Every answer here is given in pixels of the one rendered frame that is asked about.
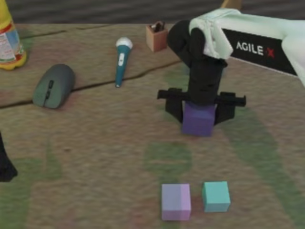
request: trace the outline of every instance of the bottle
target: bottle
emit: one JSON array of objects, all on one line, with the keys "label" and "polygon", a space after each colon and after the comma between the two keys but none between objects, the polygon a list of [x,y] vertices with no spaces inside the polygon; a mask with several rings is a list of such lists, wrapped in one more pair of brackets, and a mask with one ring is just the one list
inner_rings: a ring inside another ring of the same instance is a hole
[{"label": "bottle", "polygon": [[26,52],[5,0],[0,0],[0,68],[13,70],[26,61]]}]

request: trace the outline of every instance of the computer mouse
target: computer mouse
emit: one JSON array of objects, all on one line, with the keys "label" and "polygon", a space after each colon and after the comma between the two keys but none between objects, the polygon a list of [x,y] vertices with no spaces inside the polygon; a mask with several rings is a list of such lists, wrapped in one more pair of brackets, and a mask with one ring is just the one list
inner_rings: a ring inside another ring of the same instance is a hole
[{"label": "computer mouse", "polygon": [[67,100],[74,84],[74,71],[65,64],[56,64],[46,71],[37,84],[33,104],[58,108]]}]

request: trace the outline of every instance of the purple block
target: purple block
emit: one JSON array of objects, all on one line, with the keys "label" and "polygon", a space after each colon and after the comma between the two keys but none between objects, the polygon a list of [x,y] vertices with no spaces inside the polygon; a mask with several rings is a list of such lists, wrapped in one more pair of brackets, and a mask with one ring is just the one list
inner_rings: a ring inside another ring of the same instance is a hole
[{"label": "purple block", "polygon": [[215,105],[197,106],[185,102],[182,132],[187,135],[205,136],[212,135],[215,122]]},{"label": "purple block", "polygon": [[191,215],[189,184],[162,185],[162,220],[185,221]]}]

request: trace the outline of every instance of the dark background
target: dark background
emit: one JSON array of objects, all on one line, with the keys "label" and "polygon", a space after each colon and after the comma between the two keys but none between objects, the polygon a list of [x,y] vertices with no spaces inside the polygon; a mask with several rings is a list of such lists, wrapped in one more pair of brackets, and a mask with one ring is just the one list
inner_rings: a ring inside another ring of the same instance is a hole
[{"label": "dark background", "polygon": [[[175,22],[219,8],[222,0],[7,0],[16,23]],[[305,20],[305,0],[244,0],[244,13]]]}]

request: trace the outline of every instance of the teal cube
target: teal cube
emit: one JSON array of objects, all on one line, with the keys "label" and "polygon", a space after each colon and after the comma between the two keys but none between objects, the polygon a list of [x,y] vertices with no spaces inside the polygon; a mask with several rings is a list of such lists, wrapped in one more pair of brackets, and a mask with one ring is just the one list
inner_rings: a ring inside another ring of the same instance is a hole
[{"label": "teal cube", "polygon": [[205,182],[202,196],[204,212],[226,212],[231,204],[226,181]]}]

